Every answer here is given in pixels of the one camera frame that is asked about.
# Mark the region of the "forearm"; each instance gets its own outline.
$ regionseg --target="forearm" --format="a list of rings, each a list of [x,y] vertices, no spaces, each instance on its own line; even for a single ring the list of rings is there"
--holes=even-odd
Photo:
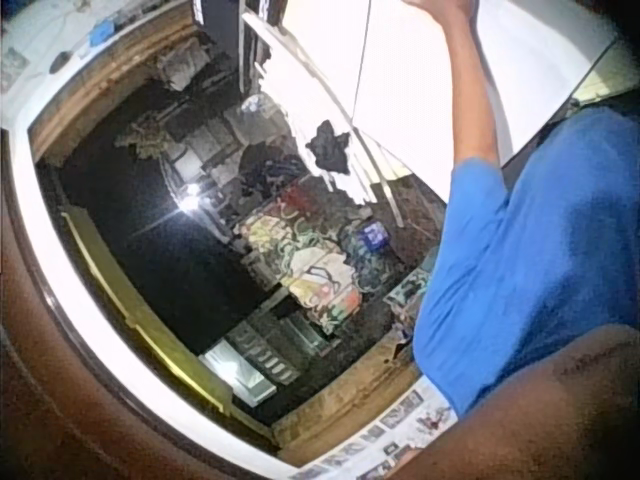
[[[495,118],[469,21],[453,11],[442,28],[451,57],[454,165],[480,157],[499,166]]]

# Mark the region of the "poster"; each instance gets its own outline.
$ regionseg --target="poster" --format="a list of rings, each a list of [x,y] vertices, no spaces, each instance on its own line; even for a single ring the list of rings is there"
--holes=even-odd
[[[375,421],[289,478],[383,479],[405,454],[425,448],[456,421],[444,396],[421,377]]]

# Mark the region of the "dark small object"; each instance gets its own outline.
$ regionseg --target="dark small object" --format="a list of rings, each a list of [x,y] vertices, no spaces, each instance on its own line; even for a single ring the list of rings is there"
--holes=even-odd
[[[328,172],[349,175],[349,165],[345,149],[349,145],[349,134],[336,137],[333,125],[325,120],[318,127],[316,137],[307,143],[307,148],[316,156],[318,168]]]
[[[53,62],[51,62],[51,67],[49,67],[49,74],[54,75],[58,73],[62,69],[62,67],[69,63],[69,60],[71,60],[72,56],[73,52],[60,52],[58,56],[53,59]]]

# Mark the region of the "brown curved surface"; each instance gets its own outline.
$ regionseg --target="brown curved surface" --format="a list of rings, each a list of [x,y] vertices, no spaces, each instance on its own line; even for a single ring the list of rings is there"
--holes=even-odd
[[[30,258],[6,153],[0,407],[3,457],[15,478],[260,478],[154,418],[82,351]]]

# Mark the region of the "hand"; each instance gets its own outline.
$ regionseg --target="hand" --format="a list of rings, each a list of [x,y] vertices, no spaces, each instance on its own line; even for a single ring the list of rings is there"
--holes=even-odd
[[[476,0],[403,0],[409,5],[429,13],[439,24],[445,26],[452,18],[462,16],[467,22],[475,13]]]

